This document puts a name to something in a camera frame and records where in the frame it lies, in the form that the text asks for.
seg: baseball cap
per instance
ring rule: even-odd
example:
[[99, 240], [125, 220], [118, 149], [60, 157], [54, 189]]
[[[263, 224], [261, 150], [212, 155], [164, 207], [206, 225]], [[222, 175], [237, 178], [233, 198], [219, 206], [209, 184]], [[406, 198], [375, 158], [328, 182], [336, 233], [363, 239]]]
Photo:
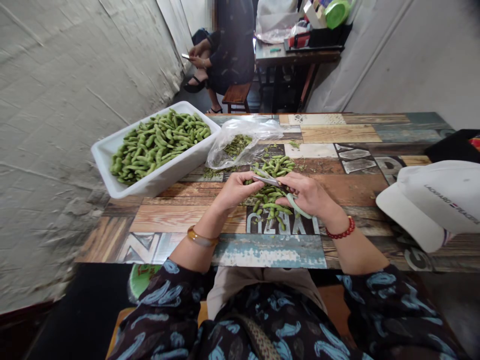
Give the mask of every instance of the baseball cap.
[[480, 164], [446, 160], [404, 167], [376, 204], [432, 253], [457, 234], [480, 233]]

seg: white wall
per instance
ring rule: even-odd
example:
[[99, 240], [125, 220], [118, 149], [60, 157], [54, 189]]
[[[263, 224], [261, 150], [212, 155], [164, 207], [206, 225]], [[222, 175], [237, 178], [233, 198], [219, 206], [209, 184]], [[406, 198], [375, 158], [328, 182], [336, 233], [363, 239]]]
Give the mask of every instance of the white wall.
[[320, 65], [306, 112], [344, 110], [356, 86], [412, 0], [356, 0], [358, 11], [340, 62]]
[[414, 0], [344, 111], [434, 111], [455, 129], [480, 129], [476, 4]]
[[193, 35], [200, 28], [210, 30], [212, 21], [211, 9], [209, 9], [209, 0], [181, 0], [183, 11], [188, 21], [190, 33]]
[[90, 146], [168, 105], [183, 70], [155, 0], [0, 4], [5, 312], [62, 293], [108, 200]]

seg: bracelet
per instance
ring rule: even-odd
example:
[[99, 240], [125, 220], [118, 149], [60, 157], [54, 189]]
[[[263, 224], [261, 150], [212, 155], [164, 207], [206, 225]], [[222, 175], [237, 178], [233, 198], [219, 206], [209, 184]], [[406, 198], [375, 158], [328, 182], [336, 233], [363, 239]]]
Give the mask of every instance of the bracelet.
[[330, 233], [330, 231], [325, 228], [325, 232], [326, 232], [326, 235], [328, 237], [330, 237], [331, 239], [342, 239], [342, 238], [346, 238], [348, 235], [350, 235], [351, 233], [353, 233], [353, 231], [355, 230], [355, 221], [354, 219], [349, 216], [348, 217], [348, 221], [350, 221], [350, 225], [348, 226], [348, 229], [340, 234], [336, 234], [336, 235], [333, 235]]
[[219, 238], [215, 237], [213, 239], [207, 238], [207, 237], [202, 237], [198, 235], [195, 230], [194, 226], [190, 226], [188, 229], [186, 236], [189, 238], [191, 241], [193, 241], [195, 244], [200, 245], [204, 248], [211, 248], [219, 243]]

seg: wooden table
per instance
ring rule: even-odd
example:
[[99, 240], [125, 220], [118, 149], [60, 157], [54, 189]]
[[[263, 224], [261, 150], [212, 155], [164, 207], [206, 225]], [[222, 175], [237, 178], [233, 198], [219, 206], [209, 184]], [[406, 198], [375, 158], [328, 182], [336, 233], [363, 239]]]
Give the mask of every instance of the wooden table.
[[[401, 270], [480, 271], [479, 234], [459, 235], [437, 252], [426, 254], [375, 203], [402, 167], [428, 164], [424, 149], [454, 132], [436, 113], [225, 114], [211, 119], [221, 125], [246, 117], [279, 121], [284, 137], [268, 151], [270, 155], [286, 154], [305, 164], [301, 172], [320, 181]], [[290, 140], [299, 143], [300, 149], [289, 145]], [[76, 261], [162, 264], [229, 175], [221, 172], [206, 179], [200, 167], [156, 198], [112, 199]], [[258, 228], [252, 205], [239, 206], [229, 217], [214, 265], [340, 268], [334, 244], [316, 218], [285, 216], [286, 231], [266, 221]]]
[[[286, 52], [283, 44], [265, 44], [257, 41], [255, 45], [255, 65], [260, 82], [260, 93], [263, 95], [264, 87], [273, 87], [271, 112], [277, 113], [279, 109], [285, 107], [290, 111], [298, 111], [309, 96], [320, 64], [333, 63], [339, 59], [340, 51], [338, 50]], [[295, 66], [295, 76], [291, 81], [283, 81], [282, 66]], [[260, 67], [266, 68], [265, 83], [262, 83]], [[273, 82], [270, 82], [270, 68], [274, 68]], [[291, 104], [279, 104], [279, 90], [288, 88], [295, 89], [294, 95], [288, 96], [293, 99], [293, 102]]]

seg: person sitting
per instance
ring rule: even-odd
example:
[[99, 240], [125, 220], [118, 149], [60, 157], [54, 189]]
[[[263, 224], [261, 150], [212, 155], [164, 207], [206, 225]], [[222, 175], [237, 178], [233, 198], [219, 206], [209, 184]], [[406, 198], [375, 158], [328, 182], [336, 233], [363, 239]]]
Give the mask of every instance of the person sitting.
[[[110, 359], [468, 358], [417, 285], [360, 229], [351, 230], [349, 217], [320, 183], [298, 173], [277, 180], [334, 234], [357, 347], [341, 339], [307, 269], [219, 267], [210, 290], [207, 272], [228, 215], [264, 186], [244, 185], [253, 175], [229, 177], [121, 323]], [[286, 197], [276, 203], [290, 206]], [[200, 300], [207, 293], [209, 320], [199, 327]]]
[[221, 30], [210, 34], [199, 29], [192, 36], [194, 46], [188, 54], [197, 70], [183, 87], [189, 93], [207, 88], [209, 114], [223, 113], [217, 93], [225, 95], [230, 85], [251, 82], [255, 73], [252, 1], [219, 1], [216, 8]]

